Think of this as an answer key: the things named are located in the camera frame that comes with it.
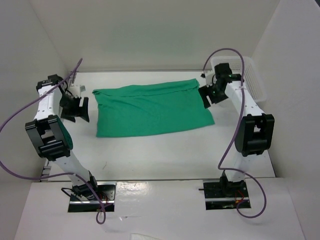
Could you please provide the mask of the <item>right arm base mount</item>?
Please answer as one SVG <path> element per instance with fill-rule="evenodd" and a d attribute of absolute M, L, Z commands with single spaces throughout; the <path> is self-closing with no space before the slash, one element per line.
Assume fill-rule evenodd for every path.
<path fill-rule="evenodd" d="M 207 179 L 198 189 L 204 194 L 206 210 L 230 210 L 250 209 L 250 199 L 247 184 L 244 180 L 229 182 L 227 177 L 222 175 L 220 178 Z"/>

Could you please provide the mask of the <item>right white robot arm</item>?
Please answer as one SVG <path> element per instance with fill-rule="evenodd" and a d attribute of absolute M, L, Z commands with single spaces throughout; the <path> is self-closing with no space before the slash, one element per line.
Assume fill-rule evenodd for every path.
<path fill-rule="evenodd" d="M 228 63 L 216 65 L 211 83 L 198 91 L 205 108 L 230 99 L 240 117 L 232 138 L 236 148 L 234 165 L 222 172 L 218 185 L 224 197 L 233 197 L 244 187 L 245 173 L 253 160 L 270 148 L 275 118 L 260 109 L 242 75 L 234 74 Z"/>

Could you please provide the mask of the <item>green tank top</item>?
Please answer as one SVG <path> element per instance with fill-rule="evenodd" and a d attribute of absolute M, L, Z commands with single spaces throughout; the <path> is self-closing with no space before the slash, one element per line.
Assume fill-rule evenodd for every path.
<path fill-rule="evenodd" d="M 215 124 L 194 79 L 95 89 L 98 138 L 162 135 Z"/>

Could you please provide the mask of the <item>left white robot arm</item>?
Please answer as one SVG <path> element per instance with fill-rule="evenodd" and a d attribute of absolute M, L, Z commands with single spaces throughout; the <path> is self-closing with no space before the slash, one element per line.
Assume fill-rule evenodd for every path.
<path fill-rule="evenodd" d="M 34 119 L 25 124 L 32 145 L 41 158 L 69 173 L 72 192 L 76 196 L 95 200 L 100 188 L 94 176 L 73 153 L 72 137 L 63 124 L 64 120 L 75 122 L 76 118 L 90 121 L 89 99 L 81 97 L 85 87 L 68 84 L 54 74 L 39 81 L 36 90 L 41 100 Z"/>

